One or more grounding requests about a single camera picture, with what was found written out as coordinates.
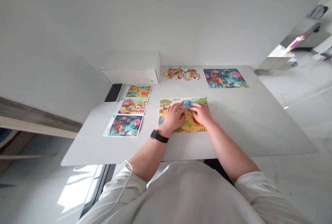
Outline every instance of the smartphone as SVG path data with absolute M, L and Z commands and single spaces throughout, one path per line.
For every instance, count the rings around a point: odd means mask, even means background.
M 105 102 L 117 102 L 120 97 L 122 86 L 123 84 L 113 84 L 106 96 Z

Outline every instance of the forearm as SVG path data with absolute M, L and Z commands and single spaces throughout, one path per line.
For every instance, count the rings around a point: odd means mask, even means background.
M 149 139 L 129 161 L 133 167 L 133 173 L 149 182 L 160 165 L 165 148 L 165 143 Z
M 217 123 L 207 126 L 218 160 L 233 182 L 249 172 L 260 171 L 251 158 L 228 136 Z

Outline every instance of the puzzle piece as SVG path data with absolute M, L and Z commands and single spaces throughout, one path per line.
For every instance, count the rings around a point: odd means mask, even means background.
M 191 81 L 192 79 L 199 80 L 201 78 L 200 74 L 197 73 L 196 70 L 183 66 L 179 68 L 171 68 L 170 66 L 167 66 L 163 76 L 170 80 L 175 77 L 177 81 L 181 78 L 184 78 L 186 81 Z

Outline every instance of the black watch strap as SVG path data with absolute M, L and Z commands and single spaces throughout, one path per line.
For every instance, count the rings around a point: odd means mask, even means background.
M 159 135 L 158 132 L 157 132 L 157 130 L 153 130 L 152 133 L 151 133 L 151 135 L 150 135 L 150 137 L 152 139 L 156 139 L 156 140 L 158 140 L 158 141 L 160 141 L 162 143 L 167 143 L 168 142 L 168 138 L 165 138 L 165 137 Z

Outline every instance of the white shirt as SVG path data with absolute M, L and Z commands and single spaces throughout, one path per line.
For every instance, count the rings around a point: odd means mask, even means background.
M 153 182 L 124 168 L 107 183 L 99 201 L 80 219 L 90 223 L 311 223 L 262 172 L 242 175 L 233 187 L 200 161 L 176 161 Z

